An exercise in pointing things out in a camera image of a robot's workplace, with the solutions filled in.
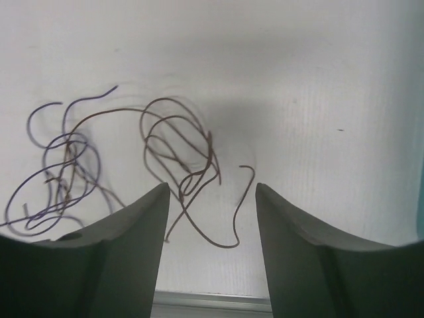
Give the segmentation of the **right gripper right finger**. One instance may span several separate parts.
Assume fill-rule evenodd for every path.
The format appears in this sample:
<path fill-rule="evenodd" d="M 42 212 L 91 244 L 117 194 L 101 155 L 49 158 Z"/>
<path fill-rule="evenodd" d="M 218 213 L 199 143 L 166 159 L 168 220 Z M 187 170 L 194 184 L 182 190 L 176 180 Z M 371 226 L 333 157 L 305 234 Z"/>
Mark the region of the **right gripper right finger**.
<path fill-rule="evenodd" d="M 422 317 L 423 243 L 390 246 L 344 232 L 256 186 L 275 317 Z"/>

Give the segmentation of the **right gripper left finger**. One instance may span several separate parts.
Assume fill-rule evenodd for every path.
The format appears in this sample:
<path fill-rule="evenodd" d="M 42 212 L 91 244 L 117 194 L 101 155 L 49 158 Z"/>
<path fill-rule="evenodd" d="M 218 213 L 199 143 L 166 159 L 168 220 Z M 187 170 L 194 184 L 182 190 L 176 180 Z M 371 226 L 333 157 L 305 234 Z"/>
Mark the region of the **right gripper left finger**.
<path fill-rule="evenodd" d="M 149 317 L 170 188 L 58 240 L 1 237 L 2 317 Z"/>

